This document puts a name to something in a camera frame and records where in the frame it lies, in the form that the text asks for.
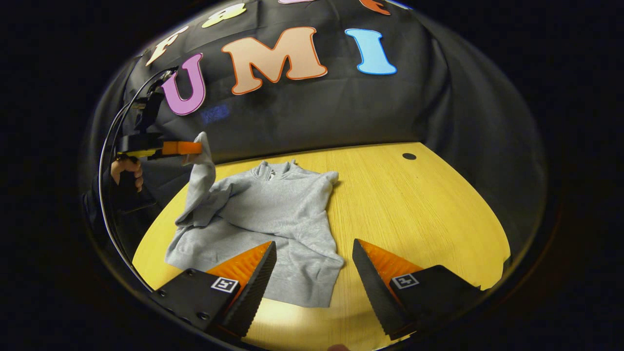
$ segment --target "black cable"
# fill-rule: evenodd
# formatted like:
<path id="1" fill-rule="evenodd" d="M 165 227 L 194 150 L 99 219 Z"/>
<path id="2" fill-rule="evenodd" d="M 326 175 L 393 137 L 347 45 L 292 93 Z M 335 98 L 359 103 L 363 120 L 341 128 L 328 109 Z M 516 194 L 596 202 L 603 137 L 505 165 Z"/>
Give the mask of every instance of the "black cable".
<path id="1" fill-rule="evenodd" d="M 118 235 L 115 231 L 115 229 L 109 225 L 109 221 L 107 219 L 106 216 L 106 206 L 104 204 L 104 197 L 103 197 L 103 193 L 102 193 L 102 170 L 103 170 L 103 166 L 104 166 L 104 156 L 106 155 L 106 147 L 107 144 L 109 142 L 110 139 L 110 135 L 113 131 L 113 129 L 115 128 L 116 124 L 119 124 L 115 130 L 115 133 L 113 134 L 113 143 L 111 145 L 111 149 L 110 149 L 110 160 L 108 160 L 107 163 L 110 163 L 115 156 L 115 141 L 117 139 L 117 136 L 119 135 L 119 130 L 121 128 L 121 126 L 123 125 L 123 122 L 128 114 L 128 112 L 130 111 L 130 108 L 132 107 L 132 104 L 135 102 L 135 100 L 137 99 L 137 97 L 139 96 L 139 94 L 141 93 L 141 91 L 143 91 L 143 89 L 147 86 L 147 84 L 149 82 L 151 82 L 154 78 L 156 78 L 157 76 L 166 73 L 167 71 L 172 71 L 175 70 L 175 68 L 167 68 L 167 69 L 163 69 L 162 71 L 154 74 L 150 79 L 148 79 L 145 83 L 143 83 L 143 85 L 141 86 L 141 88 L 138 89 L 137 93 L 134 95 L 134 97 L 130 100 L 130 102 L 128 102 L 126 105 L 124 105 L 121 110 L 119 110 L 119 112 L 117 113 L 117 115 L 115 115 L 115 118 L 113 119 L 109 131 L 106 134 L 106 138 L 104 139 L 104 145 L 102 146 L 102 152 L 100 153 L 100 164 L 99 164 L 99 170 L 98 170 L 98 174 L 97 174 L 97 186 L 98 186 L 98 193 L 100 196 L 100 206 L 102 208 L 102 218 L 104 220 L 104 225 L 106 227 L 107 232 L 109 233 L 109 237 L 111 239 L 111 241 L 113 242 L 113 246 L 115 246 L 115 249 L 117 250 L 117 253 L 121 256 L 121 258 L 124 260 L 124 263 L 128 266 L 128 268 L 130 268 L 130 270 L 132 271 L 132 273 L 136 276 L 136 278 L 145 286 L 145 288 L 149 291 L 149 292 L 153 292 L 154 290 L 146 283 L 146 281 L 140 276 L 140 274 L 137 272 L 136 268 L 134 267 L 134 265 L 132 265 L 132 263 L 130 262 L 130 260 L 127 257 L 127 254 L 125 253 L 124 250 L 122 250 L 120 248 L 120 242 L 119 242 L 119 238 Z"/>

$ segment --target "yellow table surface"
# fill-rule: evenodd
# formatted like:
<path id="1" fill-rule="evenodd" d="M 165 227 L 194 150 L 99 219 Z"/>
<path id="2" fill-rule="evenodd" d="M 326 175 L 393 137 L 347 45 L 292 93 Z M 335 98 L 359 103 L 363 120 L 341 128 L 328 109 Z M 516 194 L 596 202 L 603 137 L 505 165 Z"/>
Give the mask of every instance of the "yellow table surface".
<path id="1" fill-rule="evenodd" d="M 403 158 L 406 152 L 417 159 Z M 293 158 L 310 171 L 339 173 L 327 214 L 345 265 L 329 308 L 262 299 L 243 341 L 270 350 L 326 350 L 345 344 L 351 351 L 376 350 L 399 341 L 384 334 L 366 297 L 351 260 L 355 238 L 423 268 L 444 265 L 481 289 L 501 278 L 510 253 L 498 219 L 476 190 L 423 144 L 343 147 L 264 160 L 283 163 Z M 261 160 L 218 165 L 217 180 L 247 171 Z M 154 289 L 181 273 L 164 262 L 164 255 L 187 189 L 188 185 L 156 218 L 132 261 Z"/>

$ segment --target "wood grain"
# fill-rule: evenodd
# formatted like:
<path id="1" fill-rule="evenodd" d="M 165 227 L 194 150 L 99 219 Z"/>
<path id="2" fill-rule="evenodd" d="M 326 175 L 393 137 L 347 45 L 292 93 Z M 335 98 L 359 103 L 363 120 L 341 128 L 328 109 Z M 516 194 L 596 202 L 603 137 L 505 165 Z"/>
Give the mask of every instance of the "wood grain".
<path id="1" fill-rule="evenodd" d="M 404 153 L 417 156 L 403 158 Z M 263 299 L 244 341 L 271 350 L 351 351 L 392 344 L 384 335 L 351 260 L 353 240 L 363 239 L 427 268 L 441 264 L 481 289 L 501 277 L 509 257 L 507 237 L 485 201 L 451 166 L 421 143 L 345 147 L 265 158 L 296 159 L 301 167 L 337 171 L 339 183 L 327 212 L 338 254 L 345 258 L 331 306 L 307 309 Z M 247 171 L 262 159 L 217 166 L 217 180 Z M 185 186 L 145 234 L 133 264 L 157 289 L 181 271 L 164 262 L 183 211 Z"/>

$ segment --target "purple letter u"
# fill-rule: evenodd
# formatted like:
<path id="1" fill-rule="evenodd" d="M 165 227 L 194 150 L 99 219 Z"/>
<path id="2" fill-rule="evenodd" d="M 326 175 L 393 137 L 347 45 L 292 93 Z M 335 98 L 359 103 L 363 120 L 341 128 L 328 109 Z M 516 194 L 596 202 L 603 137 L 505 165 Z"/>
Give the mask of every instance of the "purple letter u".
<path id="1" fill-rule="evenodd" d="M 184 116 L 196 111 L 202 105 L 204 98 L 206 98 L 206 87 L 204 86 L 202 72 L 199 68 L 199 61 L 202 59 L 202 56 L 203 54 L 199 53 L 182 64 L 182 68 L 188 71 L 191 87 L 193 88 L 193 94 L 187 100 L 182 100 L 178 93 L 178 86 L 175 83 L 175 76 L 177 76 L 178 72 L 175 72 L 162 84 L 167 104 L 169 104 L 169 108 L 176 115 Z"/>

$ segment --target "yellow letter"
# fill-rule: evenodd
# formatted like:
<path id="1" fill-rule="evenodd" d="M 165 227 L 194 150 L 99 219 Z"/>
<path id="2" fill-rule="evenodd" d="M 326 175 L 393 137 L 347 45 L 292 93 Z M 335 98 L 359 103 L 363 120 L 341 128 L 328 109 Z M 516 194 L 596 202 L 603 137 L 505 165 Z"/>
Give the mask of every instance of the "yellow letter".
<path id="1" fill-rule="evenodd" d="M 145 65 L 149 66 L 150 63 L 154 62 L 154 60 L 159 58 L 160 55 L 164 54 L 165 51 L 166 51 L 165 46 L 169 46 L 169 45 L 173 44 L 173 42 L 178 38 L 178 34 L 186 31 L 187 29 L 188 29 L 188 26 L 182 28 L 181 30 L 173 33 L 173 35 L 171 35 L 170 37 L 168 37 L 165 40 L 161 41 L 160 44 L 156 45 L 156 48 L 154 49 L 154 53 L 152 54 L 152 58 L 150 58 L 150 60 L 147 61 L 147 63 Z"/>
<path id="2" fill-rule="evenodd" d="M 208 20 L 202 24 L 202 28 L 208 28 L 213 24 L 217 24 L 224 19 L 236 17 L 239 14 L 245 12 L 247 9 L 245 8 L 245 4 L 236 4 L 232 5 L 226 9 L 222 9 L 221 11 L 213 14 L 208 17 Z"/>
<path id="3" fill-rule="evenodd" d="M 262 86 L 262 80 L 253 76 L 252 65 L 273 83 L 280 80 L 286 59 L 290 62 L 286 77 L 290 79 L 316 78 L 327 74 L 327 67 L 321 65 L 316 56 L 312 41 L 314 33 L 316 29 L 312 27 L 287 29 L 281 33 L 273 49 L 252 37 L 224 46 L 221 51 L 230 53 L 236 76 L 232 93 L 242 95 Z"/>

